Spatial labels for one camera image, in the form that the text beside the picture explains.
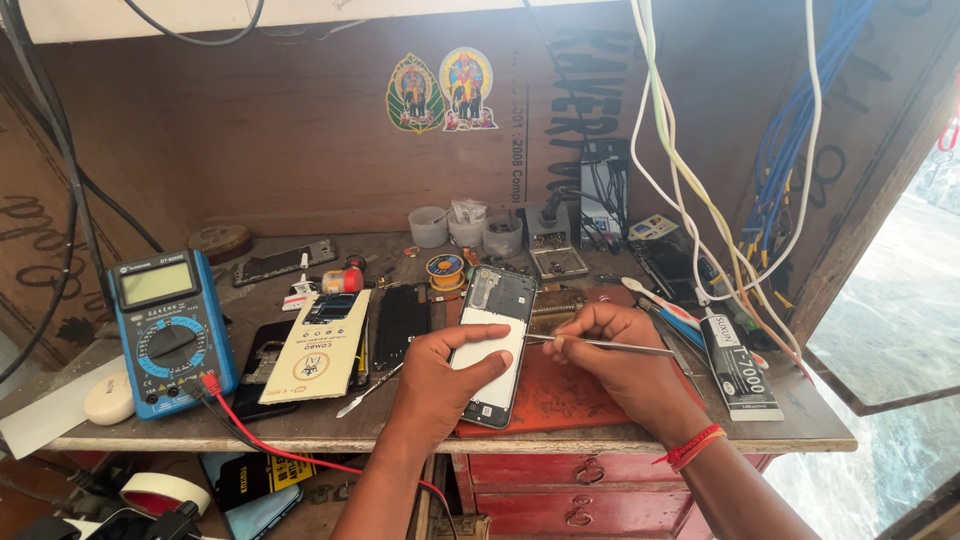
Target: wrist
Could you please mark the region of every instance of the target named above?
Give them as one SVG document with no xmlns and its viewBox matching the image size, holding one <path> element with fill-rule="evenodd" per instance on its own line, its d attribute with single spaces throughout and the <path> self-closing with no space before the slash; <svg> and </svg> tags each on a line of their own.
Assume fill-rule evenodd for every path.
<svg viewBox="0 0 960 540">
<path fill-rule="evenodd" d="M 658 421 L 649 422 L 645 427 L 670 451 L 690 442 L 711 424 L 705 412 L 694 405 L 665 412 Z"/>
<path fill-rule="evenodd" d="M 425 442 L 425 437 L 417 436 L 415 430 L 390 422 L 376 437 L 375 450 L 382 450 L 402 461 L 409 461 L 417 466 L 421 466 L 434 451 Z"/>
</svg>

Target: red drawer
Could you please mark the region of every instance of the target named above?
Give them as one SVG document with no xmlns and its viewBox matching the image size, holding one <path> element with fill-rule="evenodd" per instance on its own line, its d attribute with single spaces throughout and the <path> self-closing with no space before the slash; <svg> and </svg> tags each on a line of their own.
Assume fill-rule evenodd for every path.
<svg viewBox="0 0 960 540">
<path fill-rule="evenodd" d="M 474 485 L 684 481 L 653 454 L 471 454 Z"/>
<path fill-rule="evenodd" d="M 687 493 L 613 492 L 477 494 L 477 512 L 491 534 L 672 531 Z"/>
</svg>

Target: yellow solder spool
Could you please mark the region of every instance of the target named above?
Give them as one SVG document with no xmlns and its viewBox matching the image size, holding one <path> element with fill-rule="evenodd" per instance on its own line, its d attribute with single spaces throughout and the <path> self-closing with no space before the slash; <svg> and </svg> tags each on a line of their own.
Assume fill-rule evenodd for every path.
<svg viewBox="0 0 960 540">
<path fill-rule="evenodd" d="M 437 255 L 426 263 L 426 273 L 430 275 L 430 286 L 441 292 L 449 292 L 463 286 L 464 260 L 455 255 Z"/>
</svg>

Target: plywood wall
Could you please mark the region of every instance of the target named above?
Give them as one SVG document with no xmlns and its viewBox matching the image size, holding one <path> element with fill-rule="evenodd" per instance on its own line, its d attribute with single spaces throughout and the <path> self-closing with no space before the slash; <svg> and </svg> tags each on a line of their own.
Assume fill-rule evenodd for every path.
<svg viewBox="0 0 960 540">
<path fill-rule="evenodd" d="M 5 58 L 5 65 L 12 65 L 10 57 Z M 138 142 L 137 132 L 133 132 L 108 135 L 96 145 L 87 143 L 81 151 L 81 165 L 162 245 L 170 249 L 185 245 L 186 237 L 200 226 L 200 218 L 188 207 L 166 204 L 171 201 L 168 183 L 177 178 L 162 153 L 151 149 L 138 155 Z M 3 85 L 0 163 L 0 331 L 23 347 L 47 310 L 61 272 L 69 182 L 56 147 Z M 157 186 L 147 191 L 144 184 L 130 179 L 149 179 Z M 87 196 L 107 266 L 152 252 L 126 222 L 92 195 Z M 47 368 L 73 359 L 112 317 L 79 225 L 75 245 L 63 299 L 33 353 Z"/>
<path fill-rule="evenodd" d="M 706 181 L 746 180 L 751 157 L 737 149 L 759 138 L 800 53 L 800 6 L 765 4 L 751 0 L 732 12 L 684 0 L 663 3 L 658 15 L 664 78 L 683 104 L 683 150 L 709 171 Z M 565 164 L 580 155 L 570 146 L 579 146 L 583 132 L 629 135 L 646 74 L 629 4 L 538 13 L 587 100 L 582 106 L 593 105 L 584 124 L 556 86 L 560 78 L 525 10 L 372 20 L 295 44 L 254 33 L 224 49 L 147 37 L 45 46 L 43 53 L 79 144 L 143 133 L 158 152 L 172 153 L 207 223 L 240 222 L 258 234 L 398 230 L 411 209 L 446 206 L 458 195 L 499 205 L 542 201 L 548 186 L 568 180 Z M 396 63 L 413 53 L 439 76 L 441 60 L 461 46 L 491 62 L 484 105 L 500 129 L 418 135 L 392 125 L 384 94 Z M 762 73 L 758 64 L 767 66 Z M 149 124 L 117 110 L 118 100 L 147 109 Z M 640 154 L 666 179 L 652 122 L 649 128 Z M 521 160 L 515 148 L 523 149 Z M 642 185 L 634 194 L 637 215 L 661 206 Z M 732 210 L 738 196 L 737 189 L 718 199 Z"/>
<path fill-rule="evenodd" d="M 819 34 L 828 4 L 816 4 Z M 824 283 L 845 279 L 840 270 L 858 258 L 850 242 L 872 237 L 857 225 L 960 61 L 960 5 L 913 4 L 877 3 L 826 100 L 814 190 L 823 204 L 810 209 L 782 291 L 800 305 L 793 324 L 804 335 L 835 294 Z M 760 137 L 804 69 L 803 3 L 672 0 L 655 9 L 679 150 L 721 211 L 742 222 L 754 199 L 750 171 Z M 299 37 L 265 29 L 219 49 L 143 37 L 43 45 L 40 54 L 60 89 L 81 163 L 173 248 L 209 224 L 242 223 L 258 235 L 403 230 L 406 214 L 419 206 L 471 196 L 515 208 L 544 200 L 552 186 L 578 183 L 583 133 L 632 131 L 646 63 L 626 2 L 537 9 L 537 17 L 576 85 L 585 122 L 525 10 L 377 19 L 323 39 L 328 26 L 307 27 Z M 385 105 L 395 65 L 412 53 L 439 76 L 444 56 L 462 46 L 492 65 L 484 106 L 499 129 L 415 134 L 395 127 Z M 8 130 L 0 137 L 24 151 L 0 147 L 4 163 L 23 172 L 0 177 L 0 196 L 41 197 L 62 228 L 66 199 L 55 153 L 9 99 L 0 103 L 0 121 Z M 644 121 L 637 153 L 667 184 L 649 111 Z M 839 174 L 836 148 L 845 160 Z M 633 178 L 632 216 L 668 210 L 636 171 Z M 685 196 L 693 200 L 688 190 Z M 144 255 L 145 244 L 122 222 L 102 206 L 93 211 L 110 257 Z M 702 205 L 693 204 L 692 213 L 708 223 Z M 0 215 L 0 227 L 12 226 L 8 218 Z M 702 229 L 719 247 L 717 234 Z M 8 275 L 35 259 L 52 260 L 32 253 L 29 238 L 18 241 L 18 255 L 5 262 Z M 19 339 L 49 290 L 3 279 L 10 284 L 2 292 L 19 301 L 0 317 L 0 330 L 13 329 Z M 84 294 L 94 289 L 84 282 Z M 83 303 L 71 302 L 63 316 L 84 315 Z M 54 332 L 45 347 L 69 356 L 73 345 Z"/>
</svg>

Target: digital multimeter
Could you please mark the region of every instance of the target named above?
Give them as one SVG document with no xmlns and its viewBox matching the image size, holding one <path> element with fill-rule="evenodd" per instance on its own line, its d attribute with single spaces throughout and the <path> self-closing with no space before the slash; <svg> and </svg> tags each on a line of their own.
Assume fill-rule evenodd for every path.
<svg viewBox="0 0 960 540">
<path fill-rule="evenodd" d="M 204 254 L 185 249 L 124 262 L 109 273 L 127 371 L 144 420 L 196 405 L 182 389 L 215 373 L 225 394 L 239 379 Z"/>
</svg>

